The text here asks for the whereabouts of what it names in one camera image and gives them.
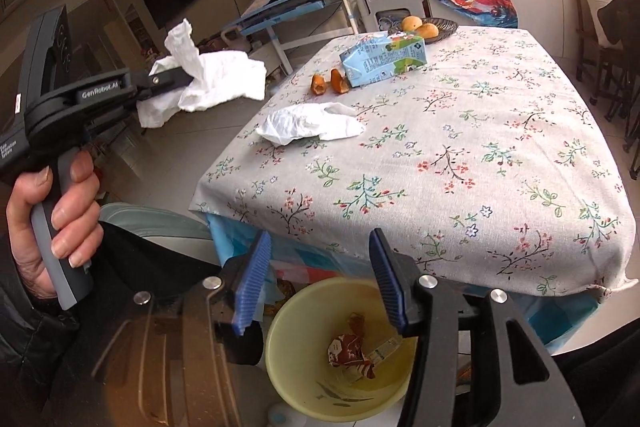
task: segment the floral tablecloth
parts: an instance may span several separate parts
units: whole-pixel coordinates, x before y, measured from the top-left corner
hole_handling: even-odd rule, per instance
[[[425,272],[528,295],[635,282],[616,164],[529,32],[461,27],[423,68],[312,96],[312,75],[328,78],[364,37],[334,39],[293,76],[200,179],[191,210],[360,259],[381,227]],[[334,99],[356,108],[362,135],[277,147],[255,133],[276,109]]]

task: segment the desk leg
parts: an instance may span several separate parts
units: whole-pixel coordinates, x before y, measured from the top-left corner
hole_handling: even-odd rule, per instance
[[[273,47],[276,50],[276,53],[278,54],[278,57],[280,57],[280,61],[282,62],[282,65],[284,66],[285,72],[287,74],[293,73],[293,68],[291,67],[291,64],[289,63],[289,59],[287,58],[287,55],[285,54],[284,50],[282,49],[282,46],[280,45],[280,41],[278,40],[278,37],[274,33],[272,26],[267,26],[267,33],[269,34],[269,38],[271,39],[271,42],[273,43]]]
[[[349,24],[351,25],[351,29],[353,30],[353,34],[357,35],[359,33],[358,25],[356,24],[356,19],[353,16],[353,12],[351,11],[351,4],[349,3],[349,0],[342,0],[342,6],[344,7],[344,14],[347,16],[347,20],[349,21]]]

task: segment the hand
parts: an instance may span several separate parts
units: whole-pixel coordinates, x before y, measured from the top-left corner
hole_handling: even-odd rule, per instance
[[[73,184],[53,209],[51,224],[60,230],[53,238],[51,250],[59,259],[69,258],[72,267],[82,266],[92,258],[102,241],[98,225],[100,206],[95,195],[100,182],[94,174],[94,163],[86,151],[78,153],[71,164]],[[44,266],[31,228],[31,208],[41,203],[53,184],[49,167],[41,172],[24,172],[15,182],[6,207],[9,239],[18,272],[28,291],[40,299],[56,296],[49,273]]]

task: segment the black wire basket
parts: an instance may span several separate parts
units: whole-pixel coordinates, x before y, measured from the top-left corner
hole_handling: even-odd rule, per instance
[[[431,24],[435,24],[438,27],[438,36],[433,37],[431,39],[424,39],[425,44],[433,44],[434,42],[441,41],[442,39],[446,39],[458,29],[458,23],[450,21],[449,19],[440,19],[438,17],[427,17],[422,19],[422,24],[426,24],[430,22]],[[401,33],[400,23],[397,22],[388,30],[389,35],[394,35],[396,33]]]

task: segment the metal bolt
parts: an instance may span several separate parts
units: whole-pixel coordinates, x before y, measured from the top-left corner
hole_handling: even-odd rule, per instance
[[[202,285],[207,290],[217,290],[222,286],[222,279],[220,277],[207,277],[204,281],[202,281]]]
[[[143,304],[148,303],[151,300],[151,293],[149,292],[138,292],[133,295],[133,302],[137,305],[142,306]]]
[[[423,288],[435,288],[438,285],[438,280],[433,275],[420,275],[418,284]]]
[[[491,290],[491,298],[498,304],[502,304],[503,302],[506,302],[509,296],[506,291],[496,288],[495,290]]]

